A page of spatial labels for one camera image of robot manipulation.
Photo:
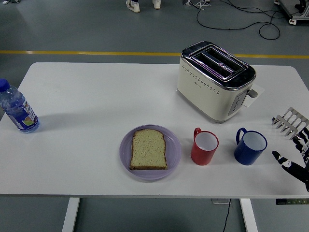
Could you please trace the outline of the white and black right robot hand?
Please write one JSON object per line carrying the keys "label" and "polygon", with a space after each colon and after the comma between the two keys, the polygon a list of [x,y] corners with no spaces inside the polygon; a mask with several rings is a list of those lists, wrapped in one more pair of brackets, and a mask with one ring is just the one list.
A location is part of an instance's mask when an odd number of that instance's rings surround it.
{"label": "white and black right robot hand", "polygon": [[309,130],[305,127],[292,138],[292,141],[300,152],[305,167],[288,160],[277,151],[272,151],[272,155],[287,173],[303,182],[306,190],[309,191]]}

